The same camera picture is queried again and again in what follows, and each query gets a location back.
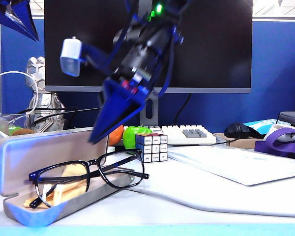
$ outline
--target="white cable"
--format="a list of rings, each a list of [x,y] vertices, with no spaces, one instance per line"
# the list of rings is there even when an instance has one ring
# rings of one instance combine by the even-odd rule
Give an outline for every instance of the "white cable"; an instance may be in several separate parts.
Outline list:
[[[34,82],[35,90],[36,90],[37,95],[36,95],[36,98],[35,98],[35,103],[34,103],[33,108],[29,112],[26,112],[26,114],[34,113],[34,111],[36,109],[36,106],[37,106],[37,103],[38,103],[38,86],[37,86],[37,83],[36,83],[35,79],[31,75],[29,75],[27,73],[24,73],[24,72],[21,72],[21,71],[7,71],[7,72],[1,73],[0,76],[6,75],[6,74],[12,74],[12,73],[25,75],[25,76],[29,77]]]

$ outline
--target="glasses case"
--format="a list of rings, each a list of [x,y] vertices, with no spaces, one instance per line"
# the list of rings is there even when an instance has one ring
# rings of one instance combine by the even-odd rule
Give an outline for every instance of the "glasses case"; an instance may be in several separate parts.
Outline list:
[[[92,127],[0,139],[0,194],[5,214],[23,225],[49,225],[114,192],[102,178],[90,183],[88,192],[48,209],[23,207],[26,199],[36,198],[29,173],[61,162],[96,159],[107,151],[108,138],[88,142]]]

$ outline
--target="computer mouse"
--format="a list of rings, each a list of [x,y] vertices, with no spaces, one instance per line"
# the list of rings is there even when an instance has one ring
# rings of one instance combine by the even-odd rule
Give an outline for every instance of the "computer mouse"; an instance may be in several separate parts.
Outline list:
[[[250,130],[242,123],[233,123],[225,129],[224,135],[228,138],[246,139],[250,136]]]

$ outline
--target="purple bag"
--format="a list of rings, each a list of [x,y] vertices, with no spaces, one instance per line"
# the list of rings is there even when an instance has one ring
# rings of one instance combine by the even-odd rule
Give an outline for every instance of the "purple bag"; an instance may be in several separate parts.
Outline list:
[[[265,141],[256,141],[255,151],[295,159],[295,140],[281,142],[277,139],[282,135],[295,134],[295,129],[281,128],[271,133]]]

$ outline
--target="black glasses frame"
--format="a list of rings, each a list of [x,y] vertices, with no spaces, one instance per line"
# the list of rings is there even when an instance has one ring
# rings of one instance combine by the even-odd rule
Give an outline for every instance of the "black glasses frame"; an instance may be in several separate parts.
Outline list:
[[[105,166],[103,168],[101,167],[101,164],[100,164],[101,161],[105,160],[107,156],[118,154],[118,153],[127,153],[127,152],[133,152],[133,153],[135,153],[135,155],[127,157],[127,158],[125,158],[125,159],[123,159],[123,160],[121,160],[119,162],[116,162],[114,164],[111,164],[109,166]],[[52,207],[52,205],[48,204],[47,201],[46,202],[43,201],[42,196],[39,194],[38,184],[43,183],[43,182],[48,182],[48,183],[54,182],[55,183],[54,187],[52,187],[51,190],[49,190],[47,195],[52,193],[52,191],[56,188],[56,186],[57,186],[57,184],[59,184],[59,182],[61,182],[61,184],[68,184],[68,183],[73,182],[73,181],[79,181],[79,180],[84,180],[84,179],[86,179],[86,181],[87,181],[87,186],[86,186],[86,190],[85,190],[85,192],[87,192],[88,189],[89,189],[90,179],[94,178],[94,177],[102,177],[102,179],[109,186],[111,186],[112,188],[115,188],[115,189],[125,189],[125,188],[130,188],[130,187],[136,186],[143,179],[148,179],[149,178],[149,174],[144,173],[145,169],[144,169],[144,163],[143,163],[142,158],[141,158],[141,153],[142,153],[142,151],[140,149],[127,149],[126,151],[114,151],[114,152],[106,153],[106,154],[98,157],[97,159],[93,159],[93,160],[90,160],[90,161],[77,160],[77,161],[62,162],[62,163],[58,163],[58,164],[55,164],[55,165],[52,165],[52,166],[45,167],[45,168],[40,169],[38,171],[32,172],[32,173],[29,174],[29,180],[32,181],[33,184],[35,184],[35,189],[36,189],[36,193],[38,195],[38,198],[36,198],[34,201],[32,201],[29,206],[31,208],[37,208],[41,203],[44,203],[48,207]],[[142,173],[135,172],[135,171],[130,170],[130,169],[119,168],[119,170],[110,172],[110,174],[125,173],[125,174],[129,174],[129,175],[132,175],[132,176],[140,177],[141,179],[137,183],[130,184],[130,185],[127,185],[127,186],[124,186],[124,187],[120,187],[120,186],[114,185],[113,183],[111,183],[108,180],[108,178],[106,177],[106,174],[104,173],[105,171],[111,170],[113,168],[118,169],[118,166],[123,165],[123,164],[125,164],[127,162],[130,162],[132,160],[135,160],[135,159],[140,160],[140,162],[142,164]],[[70,164],[83,165],[85,167],[87,173],[84,174],[84,175],[80,175],[80,176],[41,177],[41,178],[39,178],[40,175],[43,174],[46,171],[49,171],[49,170],[51,170],[53,168],[56,168],[56,167],[60,167],[60,166],[64,166],[64,165],[70,165]],[[91,165],[96,165],[98,169],[96,171],[90,172],[89,167]]]

